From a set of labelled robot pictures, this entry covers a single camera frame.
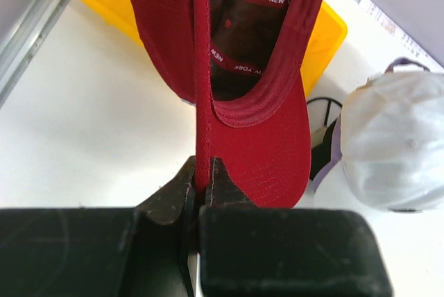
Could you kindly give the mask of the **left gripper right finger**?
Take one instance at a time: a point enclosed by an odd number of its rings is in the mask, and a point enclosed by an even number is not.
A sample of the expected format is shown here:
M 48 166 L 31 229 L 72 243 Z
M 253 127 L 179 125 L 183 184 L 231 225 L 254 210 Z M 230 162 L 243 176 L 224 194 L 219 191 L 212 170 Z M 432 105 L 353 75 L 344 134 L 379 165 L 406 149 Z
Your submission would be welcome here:
M 213 158 L 199 214 L 204 296 L 390 296 L 365 219 L 349 210 L 257 207 Z

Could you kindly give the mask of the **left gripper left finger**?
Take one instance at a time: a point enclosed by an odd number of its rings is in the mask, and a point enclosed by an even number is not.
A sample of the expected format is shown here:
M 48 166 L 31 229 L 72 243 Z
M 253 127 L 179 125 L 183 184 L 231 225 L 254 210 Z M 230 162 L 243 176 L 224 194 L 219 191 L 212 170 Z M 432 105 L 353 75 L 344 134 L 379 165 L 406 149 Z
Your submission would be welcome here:
M 195 159 L 136 207 L 1 211 L 2 296 L 194 296 Z

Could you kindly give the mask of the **purple visor cap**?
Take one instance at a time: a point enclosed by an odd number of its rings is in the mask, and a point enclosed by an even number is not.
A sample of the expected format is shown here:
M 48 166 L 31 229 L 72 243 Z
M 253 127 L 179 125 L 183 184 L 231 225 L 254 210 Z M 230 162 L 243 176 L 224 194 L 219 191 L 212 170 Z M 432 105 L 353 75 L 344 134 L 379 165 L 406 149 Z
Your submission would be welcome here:
M 321 182 L 334 167 L 334 165 L 342 158 L 341 153 L 341 116 L 338 116 L 332 123 L 329 123 L 329 116 L 332 105 L 335 104 L 339 108 L 343 104 L 331 97 L 321 96 L 308 100 L 307 104 L 316 101 L 326 101 L 327 109 L 323 127 L 311 134 L 311 169 L 310 169 L 310 190 L 316 193 Z

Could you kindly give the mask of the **black baseball cap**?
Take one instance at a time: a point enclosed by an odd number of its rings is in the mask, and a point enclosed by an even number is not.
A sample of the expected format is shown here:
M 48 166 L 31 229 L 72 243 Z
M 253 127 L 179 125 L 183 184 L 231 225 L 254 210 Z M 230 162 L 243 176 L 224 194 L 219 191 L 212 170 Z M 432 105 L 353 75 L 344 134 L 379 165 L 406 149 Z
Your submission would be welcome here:
M 330 123 L 330 113 L 333 105 L 339 109 L 342 108 L 340 101 L 326 96 L 312 98 L 308 100 L 307 105 L 318 101 L 325 101 L 327 106 L 323 125 L 311 134 L 311 169 L 309 175 L 311 181 L 315 180 L 315 177 L 332 159 L 333 133 L 338 119 Z

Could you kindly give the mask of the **white baseball cap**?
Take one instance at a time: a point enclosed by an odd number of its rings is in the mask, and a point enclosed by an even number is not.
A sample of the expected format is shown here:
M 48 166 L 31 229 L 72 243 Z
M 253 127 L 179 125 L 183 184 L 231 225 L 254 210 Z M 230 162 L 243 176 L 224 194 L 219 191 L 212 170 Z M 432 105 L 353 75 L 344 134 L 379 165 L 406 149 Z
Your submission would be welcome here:
M 341 111 L 341 153 L 362 203 L 443 208 L 443 75 L 385 73 L 357 88 Z

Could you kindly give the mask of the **red baseball cap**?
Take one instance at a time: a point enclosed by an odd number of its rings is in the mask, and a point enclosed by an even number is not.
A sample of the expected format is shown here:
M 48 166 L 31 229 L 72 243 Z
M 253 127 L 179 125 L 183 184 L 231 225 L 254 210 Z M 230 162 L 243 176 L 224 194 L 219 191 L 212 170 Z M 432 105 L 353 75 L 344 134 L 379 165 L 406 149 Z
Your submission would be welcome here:
M 301 67 L 323 0 L 130 0 L 164 82 L 196 106 L 194 181 L 215 164 L 260 207 L 291 208 L 309 180 Z

